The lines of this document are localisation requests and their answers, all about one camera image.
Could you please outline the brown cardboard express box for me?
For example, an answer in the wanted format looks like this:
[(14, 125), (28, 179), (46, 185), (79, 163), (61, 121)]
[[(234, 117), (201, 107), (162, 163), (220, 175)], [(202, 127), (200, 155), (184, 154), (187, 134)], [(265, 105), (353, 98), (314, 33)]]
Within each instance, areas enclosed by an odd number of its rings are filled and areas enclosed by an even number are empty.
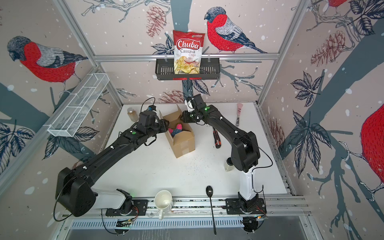
[(189, 124), (181, 121), (182, 112), (178, 105), (165, 105), (159, 110), (160, 117), (170, 122), (169, 128), (174, 129), (177, 124), (183, 125), (183, 131), (175, 135), (174, 138), (171, 137), (169, 131), (165, 133), (176, 158), (180, 158), (196, 149), (195, 134)]

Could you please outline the red black utility knife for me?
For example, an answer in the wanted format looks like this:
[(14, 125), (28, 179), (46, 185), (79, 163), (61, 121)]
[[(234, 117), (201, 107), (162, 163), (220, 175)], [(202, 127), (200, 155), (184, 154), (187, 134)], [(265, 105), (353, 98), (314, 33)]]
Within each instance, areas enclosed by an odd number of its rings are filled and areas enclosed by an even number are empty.
[(217, 149), (219, 149), (221, 147), (221, 139), (220, 139), (218, 131), (215, 128), (213, 128), (213, 135), (214, 135), (214, 140), (215, 140), (215, 147)]

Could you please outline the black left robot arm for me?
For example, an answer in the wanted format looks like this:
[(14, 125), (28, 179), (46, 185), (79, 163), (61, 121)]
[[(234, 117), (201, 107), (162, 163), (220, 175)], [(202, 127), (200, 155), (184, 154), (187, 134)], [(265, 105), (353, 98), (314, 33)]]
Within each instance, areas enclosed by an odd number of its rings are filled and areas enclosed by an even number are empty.
[(108, 192), (93, 190), (97, 180), (119, 160), (147, 146), (149, 138), (166, 133), (169, 121), (160, 119), (155, 111), (146, 110), (139, 115), (139, 121), (122, 132), (119, 137), (98, 155), (74, 169), (64, 168), (58, 174), (56, 202), (73, 216), (80, 217), (95, 207)]

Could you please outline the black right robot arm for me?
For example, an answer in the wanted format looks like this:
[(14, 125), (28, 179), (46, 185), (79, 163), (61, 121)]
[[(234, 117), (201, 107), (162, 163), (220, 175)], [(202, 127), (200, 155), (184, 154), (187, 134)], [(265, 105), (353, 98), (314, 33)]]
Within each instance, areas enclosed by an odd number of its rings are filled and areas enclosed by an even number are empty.
[(252, 170), (259, 163), (260, 149), (253, 132), (245, 132), (227, 120), (213, 105), (207, 105), (201, 95), (185, 100), (187, 110), (182, 113), (184, 123), (205, 124), (216, 129), (231, 145), (231, 161), (234, 167), (243, 172), (240, 178), (240, 198), (250, 201), (257, 196), (253, 187)]

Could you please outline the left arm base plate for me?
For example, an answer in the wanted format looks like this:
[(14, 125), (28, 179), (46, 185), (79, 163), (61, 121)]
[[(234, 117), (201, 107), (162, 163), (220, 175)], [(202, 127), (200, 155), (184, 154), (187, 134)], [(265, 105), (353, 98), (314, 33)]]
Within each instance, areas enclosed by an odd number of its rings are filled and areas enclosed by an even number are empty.
[(105, 215), (107, 217), (145, 216), (148, 203), (148, 200), (125, 200), (118, 209), (107, 209)]

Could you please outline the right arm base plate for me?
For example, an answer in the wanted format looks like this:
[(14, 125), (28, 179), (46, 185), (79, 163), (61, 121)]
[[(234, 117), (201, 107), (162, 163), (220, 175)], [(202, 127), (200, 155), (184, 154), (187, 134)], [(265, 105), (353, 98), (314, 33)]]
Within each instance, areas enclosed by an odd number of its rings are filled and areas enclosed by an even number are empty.
[(266, 215), (265, 200), (258, 196), (246, 201), (242, 197), (239, 199), (225, 199), (225, 206), (223, 209), (227, 211), (228, 215)]

